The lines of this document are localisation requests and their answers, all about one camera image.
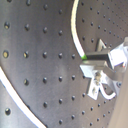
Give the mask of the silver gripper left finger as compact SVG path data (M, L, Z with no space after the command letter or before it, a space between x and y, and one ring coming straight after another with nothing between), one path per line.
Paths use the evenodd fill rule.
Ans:
M93 70L91 81L87 91L87 95L96 100L98 94L101 93L105 99L112 99L119 95L125 72L115 72L112 70ZM111 94L107 94L104 89L107 85L111 90Z

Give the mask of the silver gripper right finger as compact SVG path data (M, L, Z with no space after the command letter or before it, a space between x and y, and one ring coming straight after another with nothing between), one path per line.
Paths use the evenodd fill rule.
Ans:
M117 47L112 50L90 52L87 59L82 62L80 68L84 75L92 75L95 70L106 74L123 74L128 66L128 51L125 47Z

